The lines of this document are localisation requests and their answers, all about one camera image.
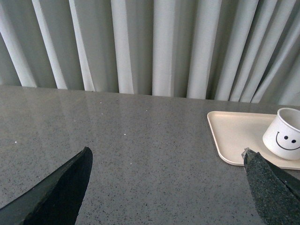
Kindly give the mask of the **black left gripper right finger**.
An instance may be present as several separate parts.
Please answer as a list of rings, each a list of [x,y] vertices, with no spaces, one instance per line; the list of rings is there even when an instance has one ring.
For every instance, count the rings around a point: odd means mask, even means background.
[[[244,168],[260,218],[267,225],[300,223],[300,180],[245,148]]]

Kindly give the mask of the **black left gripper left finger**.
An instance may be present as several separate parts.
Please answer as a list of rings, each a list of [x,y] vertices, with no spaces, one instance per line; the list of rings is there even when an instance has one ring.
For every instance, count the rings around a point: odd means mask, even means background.
[[[93,163],[90,148],[0,210],[2,225],[73,225],[82,205]]]

